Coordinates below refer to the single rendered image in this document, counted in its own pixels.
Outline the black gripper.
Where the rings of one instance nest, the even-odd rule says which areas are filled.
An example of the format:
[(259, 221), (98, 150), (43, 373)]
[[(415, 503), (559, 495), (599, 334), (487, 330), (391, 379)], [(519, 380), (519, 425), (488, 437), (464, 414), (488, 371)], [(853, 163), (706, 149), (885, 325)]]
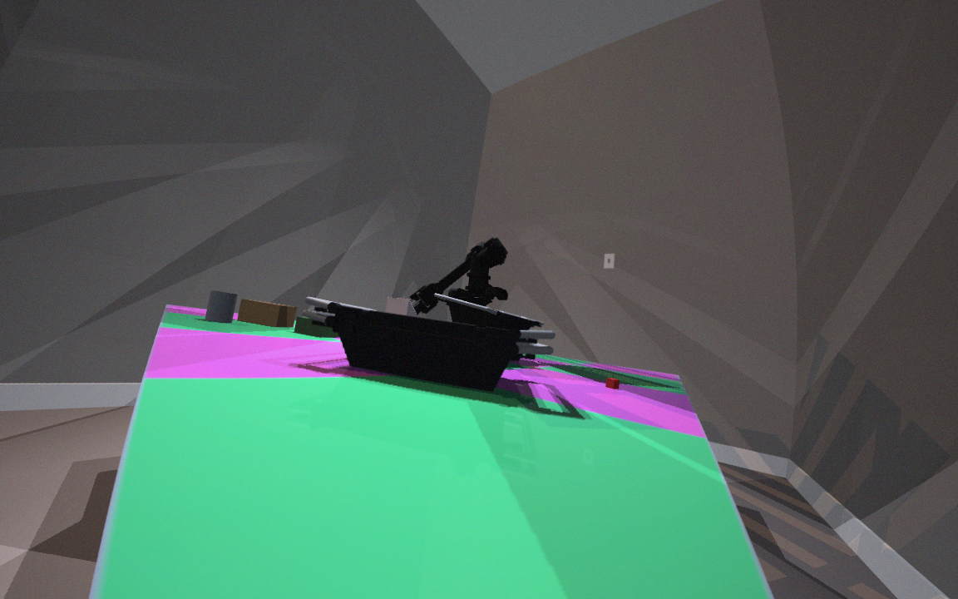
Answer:
[(473, 304), (481, 304), (486, 307), (491, 302), (491, 297), (497, 297), (499, 300), (508, 300), (508, 291), (499, 287), (487, 288), (487, 281), (491, 279), (489, 270), (472, 269), (467, 273), (469, 277), (468, 287), (465, 289), (452, 288), (448, 290), (448, 297), (463, 300)]

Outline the grey cylinder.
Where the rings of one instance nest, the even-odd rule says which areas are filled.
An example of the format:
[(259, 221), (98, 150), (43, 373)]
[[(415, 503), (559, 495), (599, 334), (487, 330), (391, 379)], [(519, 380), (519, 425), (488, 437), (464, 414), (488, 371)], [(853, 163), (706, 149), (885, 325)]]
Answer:
[(232, 324), (236, 302), (237, 295), (230, 295), (230, 293), (218, 290), (210, 290), (208, 311), (206, 311), (205, 314), (206, 321)]

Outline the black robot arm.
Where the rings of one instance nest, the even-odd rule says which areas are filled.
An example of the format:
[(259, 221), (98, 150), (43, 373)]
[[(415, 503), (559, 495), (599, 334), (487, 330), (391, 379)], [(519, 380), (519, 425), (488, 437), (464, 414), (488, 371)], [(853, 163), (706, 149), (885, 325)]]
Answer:
[[(416, 314), (421, 314), (421, 312), (425, 312), (426, 314), (432, 308), (436, 307), (437, 299), (440, 299), (440, 297), (434, 295), (442, 295), (442, 290), (450, 287), (451, 284), (455, 283), (457, 278), (462, 277), (468, 270), (489, 270), (496, 265), (502, 265), (502, 263), (505, 262), (506, 255), (508, 255), (508, 250), (505, 249), (505, 246), (503, 246), (498, 238), (491, 238), (489, 241), (482, 241), (475, 245), (474, 249), (471, 249), (471, 253), (467, 254), (467, 260), (458, 265), (454, 270), (450, 270), (450, 273), (442, 277), (438, 283), (423, 285), (420, 290), (417, 290), (414, 295), (410, 296)], [(418, 292), (421, 292), (419, 296), (416, 295)], [(426, 305), (430, 306), (427, 307)]]

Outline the tan cube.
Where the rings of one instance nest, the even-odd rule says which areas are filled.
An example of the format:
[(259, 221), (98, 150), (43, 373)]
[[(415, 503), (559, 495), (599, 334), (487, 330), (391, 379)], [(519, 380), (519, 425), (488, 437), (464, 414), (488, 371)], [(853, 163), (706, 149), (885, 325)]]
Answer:
[(289, 306), (288, 304), (271, 304), (242, 299), (239, 305), (237, 321), (293, 329), (296, 309), (297, 307)]

